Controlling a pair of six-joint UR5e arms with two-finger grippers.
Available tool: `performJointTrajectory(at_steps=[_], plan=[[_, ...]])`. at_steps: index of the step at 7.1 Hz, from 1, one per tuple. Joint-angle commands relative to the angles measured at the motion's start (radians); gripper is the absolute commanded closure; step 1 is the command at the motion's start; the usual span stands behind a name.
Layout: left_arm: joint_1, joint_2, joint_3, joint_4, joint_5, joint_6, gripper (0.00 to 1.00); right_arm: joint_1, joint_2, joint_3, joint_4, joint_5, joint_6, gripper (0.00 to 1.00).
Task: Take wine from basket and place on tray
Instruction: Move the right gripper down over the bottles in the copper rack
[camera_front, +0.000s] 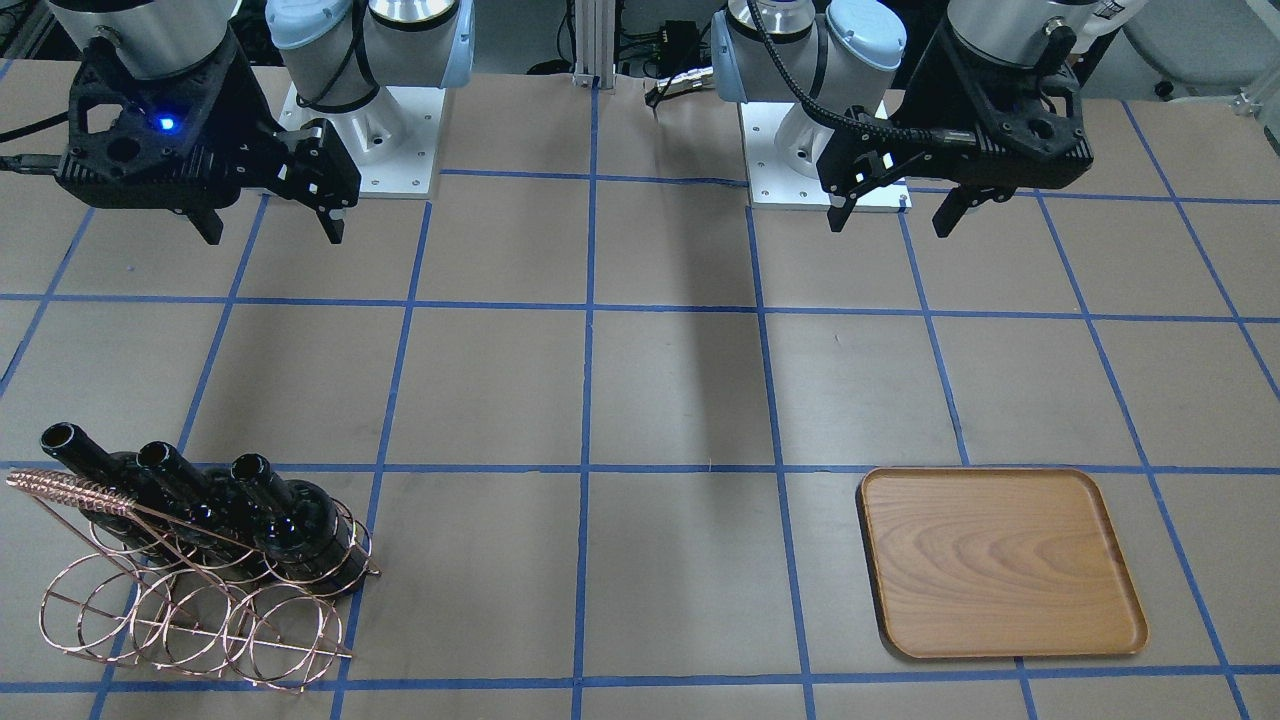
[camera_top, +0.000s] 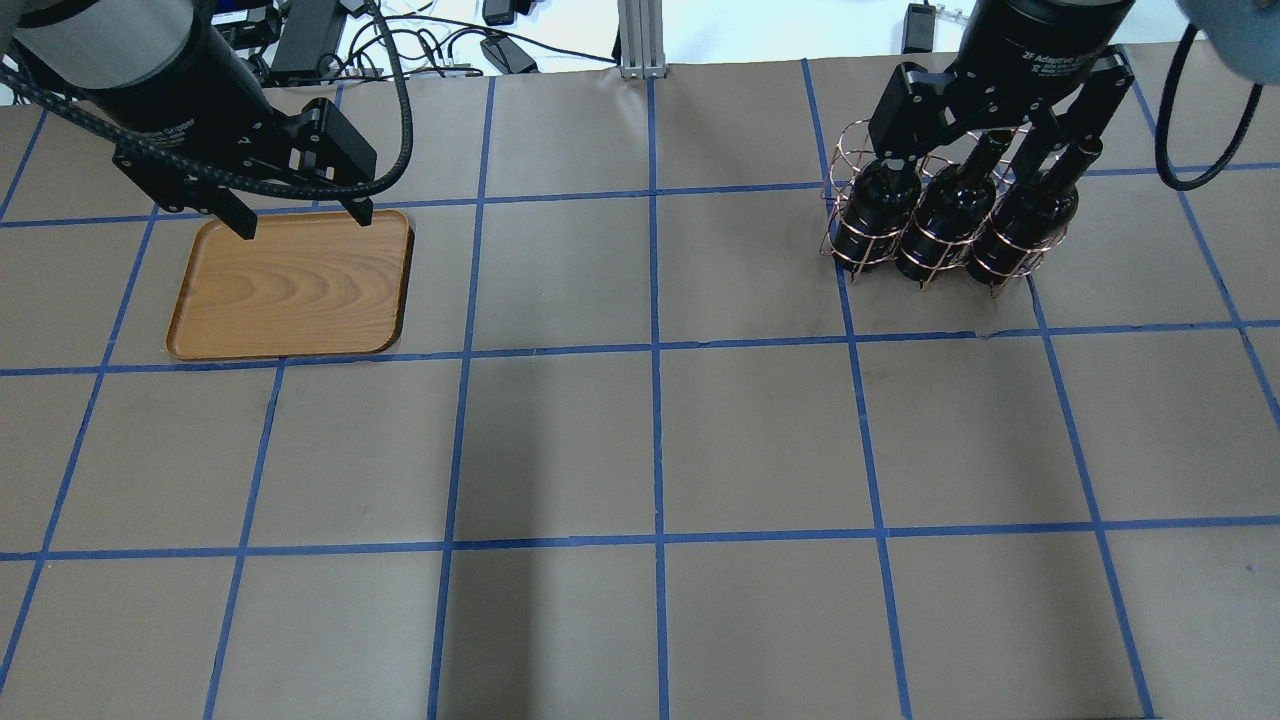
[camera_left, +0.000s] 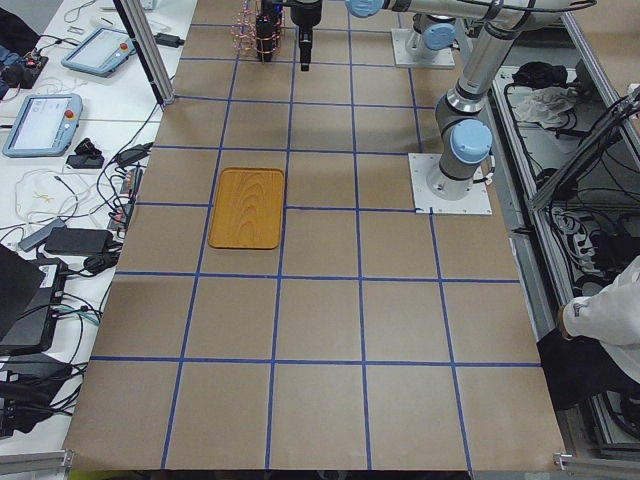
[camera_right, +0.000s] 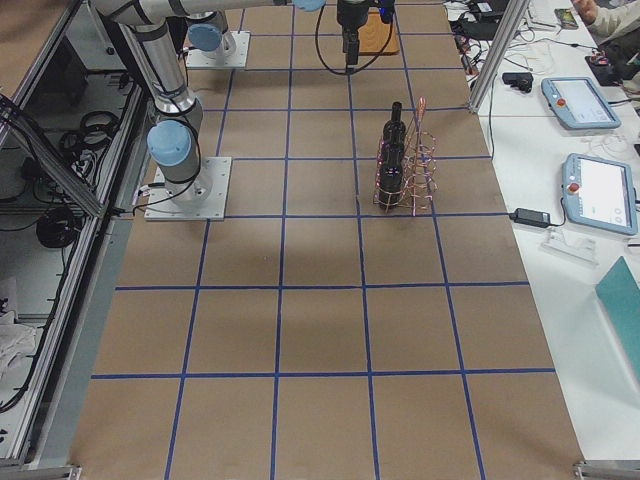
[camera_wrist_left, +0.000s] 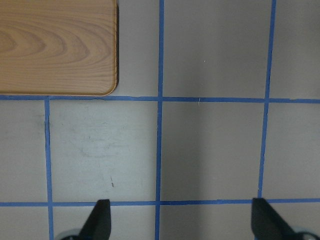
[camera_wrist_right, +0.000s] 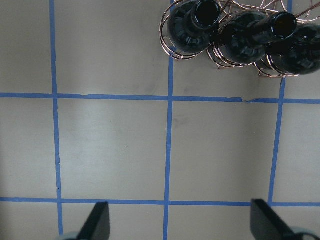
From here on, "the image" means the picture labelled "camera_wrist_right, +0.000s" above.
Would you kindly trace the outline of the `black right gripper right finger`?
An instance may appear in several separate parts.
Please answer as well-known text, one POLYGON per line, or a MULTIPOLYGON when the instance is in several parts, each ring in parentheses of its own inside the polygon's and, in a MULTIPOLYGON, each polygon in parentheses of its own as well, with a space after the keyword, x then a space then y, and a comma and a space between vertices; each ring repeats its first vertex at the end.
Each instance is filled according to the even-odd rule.
POLYGON ((255 240, 300 239, 263 199, 251 200, 250 231, 255 240))

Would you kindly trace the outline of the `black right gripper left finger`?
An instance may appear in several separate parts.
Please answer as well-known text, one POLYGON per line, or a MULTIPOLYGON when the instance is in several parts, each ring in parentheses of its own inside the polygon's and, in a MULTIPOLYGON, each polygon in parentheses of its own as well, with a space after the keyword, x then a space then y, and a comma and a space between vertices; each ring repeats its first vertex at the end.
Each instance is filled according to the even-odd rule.
POLYGON ((110 238, 109 203, 97 202, 77 235, 78 240, 108 240, 110 238))

